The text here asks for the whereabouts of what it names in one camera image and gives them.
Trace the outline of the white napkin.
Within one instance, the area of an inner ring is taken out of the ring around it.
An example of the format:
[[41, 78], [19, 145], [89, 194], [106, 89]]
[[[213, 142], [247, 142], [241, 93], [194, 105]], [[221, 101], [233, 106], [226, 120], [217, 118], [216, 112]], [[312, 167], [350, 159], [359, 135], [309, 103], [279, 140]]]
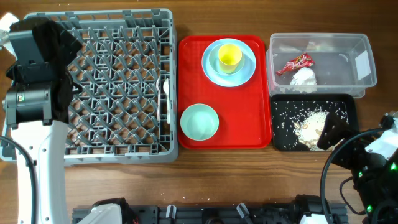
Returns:
[[311, 68], [301, 68], [295, 75], [293, 75], [290, 85], [293, 86], [293, 91], [300, 93], [312, 93], [317, 90], [315, 87], [317, 81], [315, 73]]

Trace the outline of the red snack wrapper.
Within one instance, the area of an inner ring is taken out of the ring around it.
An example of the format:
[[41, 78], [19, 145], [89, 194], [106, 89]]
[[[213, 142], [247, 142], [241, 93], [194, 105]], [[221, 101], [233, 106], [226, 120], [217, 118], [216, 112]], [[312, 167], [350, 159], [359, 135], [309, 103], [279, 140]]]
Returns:
[[311, 67], [314, 64], [315, 62], [312, 59], [312, 57], [305, 52], [299, 55], [298, 57], [289, 60], [282, 69], [276, 71], [276, 74], [281, 76], [287, 72], [292, 72], [294, 70], [298, 70], [301, 68]]

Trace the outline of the mint green bowl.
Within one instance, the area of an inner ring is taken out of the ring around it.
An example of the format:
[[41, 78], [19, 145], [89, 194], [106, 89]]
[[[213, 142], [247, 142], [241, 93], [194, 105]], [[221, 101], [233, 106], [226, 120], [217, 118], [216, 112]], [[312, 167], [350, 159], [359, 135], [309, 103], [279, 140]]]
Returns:
[[180, 127], [186, 137], [194, 141], [205, 141], [215, 135], [220, 121], [216, 111], [203, 103], [190, 105], [180, 118]]

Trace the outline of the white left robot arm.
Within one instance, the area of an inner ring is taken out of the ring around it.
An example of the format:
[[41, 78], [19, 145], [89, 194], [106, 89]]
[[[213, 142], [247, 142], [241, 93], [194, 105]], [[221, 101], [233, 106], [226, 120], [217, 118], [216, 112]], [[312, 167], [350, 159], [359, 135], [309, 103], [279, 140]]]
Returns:
[[3, 100], [10, 137], [16, 150], [19, 223], [69, 223], [65, 196], [65, 143], [69, 106], [82, 87], [68, 66], [82, 44], [46, 17], [13, 23], [7, 38], [16, 62]]

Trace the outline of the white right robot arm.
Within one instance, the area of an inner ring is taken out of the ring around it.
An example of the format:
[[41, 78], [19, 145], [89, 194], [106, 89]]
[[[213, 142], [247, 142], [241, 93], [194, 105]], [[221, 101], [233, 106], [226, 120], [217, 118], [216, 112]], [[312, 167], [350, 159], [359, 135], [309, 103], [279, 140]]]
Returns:
[[336, 223], [325, 197], [331, 164], [351, 172], [348, 180], [359, 193], [363, 223], [397, 223], [397, 112], [386, 113], [376, 129], [359, 132], [335, 114], [326, 116], [317, 142], [320, 149], [333, 146], [320, 177], [320, 201], [303, 213], [301, 223]]

